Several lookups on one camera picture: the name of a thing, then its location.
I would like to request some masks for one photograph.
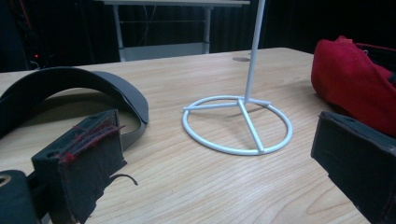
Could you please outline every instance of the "wood grain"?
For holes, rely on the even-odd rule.
[[[128,164],[120,170],[139,185],[118,178],[88,223],[368,223],[310,157],[318,114],[329,110],[310,83],[311,54],[259,50],[251,97],[271,101],[290,118],[293,137],[281,150],[238,157],[203,147],[186,134],[184,106],[208,96],[245,93],[248,63],[233,59],[248,57],[248,51],[237,51],[82,66],[130,81],[148,99],[150,119],[143,137],[124,152]],[[0,92],[28,73],[0,74]],[[32,172],[36,152],[84,116],[111,105],[85,100],[42,109],[3,137],[0,169]],[[256,105],[248,111],[265,146],[283,137],[286,129],[277,116]],[[121,123],[134,126],[124,113]],[[254,147],[234,108],[194,111],[190,124],[216,143]]]

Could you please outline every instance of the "black padded block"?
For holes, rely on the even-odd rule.
[[[54,223],[84,223],[110,178],[126,164],[117,110],[84,119],[32,158],[39,182],[49,187]]]
[[[322,112],[311,156],[370,222],[396,223],[396,139]]]

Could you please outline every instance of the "circular base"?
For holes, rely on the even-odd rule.
[[[241,97],[241,96],[221,95],[221,96],[212,96],[212,97],[208,97],[208,98],[196,101],[196,102],[192,103],[190,106],[187,106],[187,107],[184,108],[185,111],[184,111],[183,119],[182,119],[184,129],[190,135],[190,137],[192,137],[194,140],[196,140],[197,142],[201,143],[202,145],[204,145],[206,147],[210,147],[210,148],[215,149],[215,150],[220,151],[220,152],[234,154],[234,155],[257,156],[257,155],[262,155],[262,154],[267,154],[267,153],[270,153],[270,152],[274,152],[274,151],[277,151],[277,150],[281,149],[282,147],[284,147],[290,141],[290,139],[292,137],[292,126],[291,126],[291,123],[290,123],[289,119],[280,110],[278,110],[275,107],[271,106],[271,103],[269,103],[267,101],[259,101],[259,100],[254,100],[254,99],[248,99],[249,103],[253,103],[255,105],[262,105],[263,107],[265,107],[265,108],[271,110],[272,112],[274,112],[275,114],[277,114],[284,121],[284,123],[285,123],[285,125],[287,127],[286,136],[280,143],[278,143],[278,144],[276,144],[276,145],[274,145],[272,147],[262,147],[261,142],[259,142],[259,140],[255,138],[254,127],[250,127],[250,126],[249,126],[250,131],[252,132],[253,138],[256,141],[256,145],[258,146],[257,149],[238,149],[238,148],[220,146],[220,145],[217,145],[215,143],[212,143],[212,142],[209,142],[209,141],[205,140],[204,138],[199,136],[197,133],[195,133],[190,128],[190,125],[188,123],[188,117],[189,117],[189,114],[190,114],[191,110],[240,106],[241,110],[243,110],[243,112],[244,112],[245,106],[242,105],[242,103],[241,103],[241,102],[244,101],[244,99],[245,98]],[[220,105],[201,105],[201,104],[206,103],[206,102],[218,101],[218,100],[235,100],[236,103],[234,103],[234,104],[220,104]]]

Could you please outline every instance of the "red cloth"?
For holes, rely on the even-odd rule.
[[[396,85],[390,77],[350,39],[340,36],[317,44],[311,81],[318,96],[338,113],[396,136]]]

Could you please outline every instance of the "white table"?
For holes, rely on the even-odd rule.
[[[210,48],[210,16],[214,7],[241,7],[248,5],[249,1],[242,0],[99,0],[105,5],[113,6],[114,20],[116,23],[116,32],[119,46],[120,60],[122,62],[128,59],[136,59],[134,55],[145,55],[149,52],[154,58],[169,56],[170,51],[178,51],[177,55],[187,55],[189,52],[209,53]],[[204,42],[180,44],[171,46],[155,46],[155,47],[138,47],[125,48],[123,46],[122,34],[120,28],[119,6],[182,6],[182,7],[202,7],[205,10],[205,29]]]

